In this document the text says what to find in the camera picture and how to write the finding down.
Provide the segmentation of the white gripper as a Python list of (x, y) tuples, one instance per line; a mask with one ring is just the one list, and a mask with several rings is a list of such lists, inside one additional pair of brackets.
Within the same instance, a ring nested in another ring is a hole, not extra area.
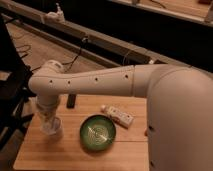
[(36, 103), (36, 107), (38, 110), (38, 116), (42, 123), (52, 123), (55, 116), (58, 104), (41, 104), (39, 102)]

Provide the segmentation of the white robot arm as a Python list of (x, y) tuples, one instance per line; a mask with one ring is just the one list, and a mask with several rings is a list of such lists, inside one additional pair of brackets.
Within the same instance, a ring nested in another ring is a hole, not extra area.
[(45, 115), (73, 93), (135, 116), (107, 150), (66, 144), (57, 171), (213, 171), (213, 79), (197, 69), (135, 65), (64, 74), (50, 61), (28, 85)]

